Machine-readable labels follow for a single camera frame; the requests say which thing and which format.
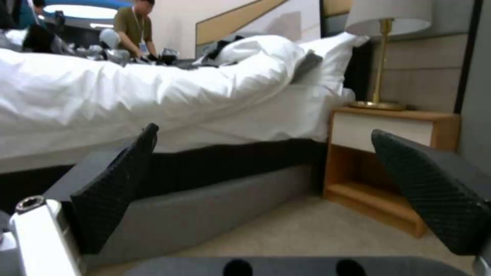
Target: id badge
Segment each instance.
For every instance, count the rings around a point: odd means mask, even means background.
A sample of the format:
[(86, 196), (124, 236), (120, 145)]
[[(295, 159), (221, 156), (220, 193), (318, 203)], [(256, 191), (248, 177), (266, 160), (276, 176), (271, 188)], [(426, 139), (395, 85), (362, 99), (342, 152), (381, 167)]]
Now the id badge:
[(145, 43), (140, 42), (140, 52), (142, 52), (144, 54), (148, 54), (147, 45)]

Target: man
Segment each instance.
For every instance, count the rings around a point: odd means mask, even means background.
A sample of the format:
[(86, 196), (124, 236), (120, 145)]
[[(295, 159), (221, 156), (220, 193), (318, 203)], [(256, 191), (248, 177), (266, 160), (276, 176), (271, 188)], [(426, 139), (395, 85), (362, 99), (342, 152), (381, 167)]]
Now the man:
[(152, 42), (152, 12), (155, 0), (136, 0), (133, 7), (120, 8), (114, 17), (114, 30), (121, 38), (121, 47), (133, 57), (146, 53), (157, 56)]
[[(27, 0), (22, 0), (21, 11), (19, 14), (19, 28), (21, 29), (36, 24), (35, 16), (43, 15), (43, 8), (46, 6), (46, 2), (44, 0), (32, 0), (32, 4), (34, 5), (34, 14), (32, 13)], [(37, 21), (39, 22), (39, 25), (45, 27), (44, 21), (40, 19)]]

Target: lamp stand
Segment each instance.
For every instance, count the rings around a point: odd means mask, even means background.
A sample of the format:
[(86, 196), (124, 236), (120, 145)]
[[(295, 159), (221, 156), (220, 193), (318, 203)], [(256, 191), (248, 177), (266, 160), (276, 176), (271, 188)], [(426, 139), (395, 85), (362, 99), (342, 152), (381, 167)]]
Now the lamp stand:
[(364, 109), (377, 109), (377, 110), (396, 110), (402, 111), (406, 107), (397, 103), (384, 103), (380, 102), (380, 90), (382, 87), (383, 68), (385, 66), (385, 51), (387, 49), (388, 35), (392, 31), (393, 19), (380, 20), (380, 32), (382, 33), (382, 48), (379, 57), (379, 68), (377, 70), (377, 82), (375, 83), (375, 91), (373, 93), (371, 102), (353, 102), (350, 103), (350, 107), (364, 108)]

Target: nightstand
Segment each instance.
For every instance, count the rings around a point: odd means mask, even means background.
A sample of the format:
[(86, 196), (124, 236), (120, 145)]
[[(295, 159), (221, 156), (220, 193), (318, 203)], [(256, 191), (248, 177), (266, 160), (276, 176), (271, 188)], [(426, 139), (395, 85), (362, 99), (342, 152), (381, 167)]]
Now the nightstand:
[(340, 108), (329, 126), (324, 198), (421, 237), (426, 226), (375, 156), (374, 129), (441, 150), (454, 151), (460, 117), (422, 111)]

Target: beige carpet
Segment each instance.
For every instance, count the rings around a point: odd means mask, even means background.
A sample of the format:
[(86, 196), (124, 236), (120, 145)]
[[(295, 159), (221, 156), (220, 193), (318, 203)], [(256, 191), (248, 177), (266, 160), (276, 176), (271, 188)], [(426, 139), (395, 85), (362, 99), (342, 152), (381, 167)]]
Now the beige carpet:
[[(227, 234), (175, 256), (421, 256), (471, 273), (471, 257), (458, 257), (431, 233), (422, 239), (317, 196), (305, 196)], [(138, 264), (105, 268), (116, 276)]]

